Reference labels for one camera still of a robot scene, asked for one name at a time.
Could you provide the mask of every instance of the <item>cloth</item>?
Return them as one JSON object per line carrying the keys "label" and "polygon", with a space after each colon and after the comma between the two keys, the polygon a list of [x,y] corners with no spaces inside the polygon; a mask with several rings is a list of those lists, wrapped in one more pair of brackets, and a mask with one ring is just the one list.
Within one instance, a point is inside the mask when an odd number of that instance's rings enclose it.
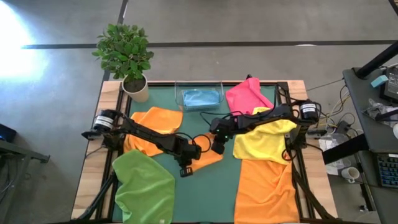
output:
{"label": "cloth", "polygon": [[[206,133],[205,136],[209,137],[210,143],[212,144],[214,140],[214,135]],[[198,136],[194,140],[196,144],[201,147],[202,152],[208,150],[209,147],[211,146],[211,144],[209,144],[209,140],[204,136]],[[213,164],[222,159],[223,155],[219,155],[215,151],[209,149],[209,151],[200,154],[199,160],[192,159],[192,165],[190,165],[189,167],[191,167],[192,171],[195,172],[196,170],[201,169],[202,167]]]}
{"label": "cloth", "polygon": [[[253,114],[263,112],[268,108],[255,108]],[[237,159],[270,160],[280,164],[289,161],[282,157],[285,146],[285,133],[297,127],[289,120],[281,119],[263,124],[246,134],[237,134],[234,142],[234,157]]]}
{"label": "cloth", "polygon": [[112,163],[122,183],[115,202],[123,211],[123,223],[171,223],[175,179],[155,160],[131,150]]}
{"label": "cloth", "polygon": [[206,106],[220,103],[220,94],[216,90],[185,90],[184,106]]}
{"label": "cloth", "polygon": [[234,223],[299,222],[292,163],[242,160]]}
{"label": "cloth", "polygon": [[[167,110],[153,106],[146,113],[135,112],[131,116],[131,119],[160,134],[171,134],[180,127],[182,116],[182,111]],[[155,144],[135,136],[126,137],[123,148],[124,152],[128,152],[131,149],[138,149],[148,156],[155,156],[163,153]]]}
{"label": "cloth", "polygon": [[261,94],[260,80],[248,78],[226,91],[226,101],[231,111],[251,114],[256,107],[273,108],[274,105]]}

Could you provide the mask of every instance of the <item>green leaves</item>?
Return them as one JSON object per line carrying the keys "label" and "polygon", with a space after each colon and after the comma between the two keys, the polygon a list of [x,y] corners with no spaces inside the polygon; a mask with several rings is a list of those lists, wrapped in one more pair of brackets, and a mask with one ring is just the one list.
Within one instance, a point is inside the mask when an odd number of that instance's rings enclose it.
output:
{"label": "green leaves", "polygon": [[154,57],[147,51],[146,37],[145,30],[136,25],[108,24],[98,36],[97,50],[91,54],[101,59],[101,68],[113,73],[115,79],[141,79],[142,71],[150,69],[149,60]]}
{"label": "green leaves", "polygon": [[149,62],[141,62],[140,66],[141,66],[141,68],[142,68],[143,70],[148,70],[148,69],[150,69],[150,64],[149,64]]}

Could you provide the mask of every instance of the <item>potted plant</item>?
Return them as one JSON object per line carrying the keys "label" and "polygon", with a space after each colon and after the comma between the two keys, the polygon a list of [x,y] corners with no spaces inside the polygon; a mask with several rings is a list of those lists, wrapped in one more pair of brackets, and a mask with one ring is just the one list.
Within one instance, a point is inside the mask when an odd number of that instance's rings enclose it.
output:
{"label": "potted plant", "polygon": [[101,68],[113,73],[113,78],[123,78],[123,90],[136,102],[145,102],[149,97],[148,81],[142,73],[150,69],[149,59],[153,52],[147,51],[148,40],[144,28],[125,24],[109,24],[107,31],[97,43],[92,54],[101,59]]}

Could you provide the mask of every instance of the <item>wooden board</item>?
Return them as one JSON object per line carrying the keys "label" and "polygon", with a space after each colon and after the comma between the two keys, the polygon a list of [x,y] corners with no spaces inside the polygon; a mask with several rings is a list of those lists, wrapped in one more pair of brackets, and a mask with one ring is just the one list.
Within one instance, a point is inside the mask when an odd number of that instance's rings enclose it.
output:
{"label": "wooden board", "polygon": [[[239,83],[241,81],[225,80],[225,82]],[[305,85],[302,80],[263,80],[262,82],[287,82],[289,84],[290,96],[292,98],[300,100],[308,98],[307,92],[305,91]],[[100,110],[116,108],[119,86],[119,81],[104,82],[96,110],[97,113]],[[123,99],[122,111],[124,111],[125,106],[126,98]],[[314,145],[318,145],[317,141],[311,143]],[[101,143],[99,141],[91,141],[88,145],[87,153],[90,153],[91,151],[99,148],[100,144]],[[319,202],[326,208],[326,210],[334,217],[337,217],[335,202],[331,194],[330,184],[326,174],[326,168],[323,163],[322,153],[317,149],[309,147],[303,150],[303,157],[311,191],[314,193]],[[72,211],[72,218],[77,218],[78,216],[80,216],[93,201],[96,194],[99,192],[104,171],[105,159],[105,149],[100,150],[85,159],[76,195],[76,200]],[[303,193],[301,193],[300,196],[303,213],[308,214],[308,212],[306,211],[305,198],[303,196]],[[104,204],[103,215],[107,214],[107,206],[109,204],[107,203],[108,201],[109,193],[106,197],[106,203]]]}

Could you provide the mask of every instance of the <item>green table surface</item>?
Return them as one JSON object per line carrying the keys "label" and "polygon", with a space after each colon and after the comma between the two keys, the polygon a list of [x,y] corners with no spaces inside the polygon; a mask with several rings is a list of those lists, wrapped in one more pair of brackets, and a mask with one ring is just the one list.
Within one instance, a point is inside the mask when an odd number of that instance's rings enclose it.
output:
{"label": "green table surface", "polygon": [[[224,86],[224,91],[233,86]],[[274,100],[274,85],[261,86],[262,94]],[[130,115],[136,111],[148,111],[152,106],[179,110],[175,102],[174,86],[150,86],[150,97],[145,103],[132,102]],[[229,113],[224,99],[213,113]],[[204,114],[208,121],[214,115]],[[199,112],[185,112],[178,132],[191,136],[207,133],[209,125]],[[241,160],[233,157],[234,139],[225,144],[222,161],[206,166],[185,178],[180,177],[180,167],[170,155],[160,154],[154,159],[175,177],[175,204],[173,222],[233,222],[236,192],[238,191]],[[122,221],[122,211],[115,205],[113,221]]]}

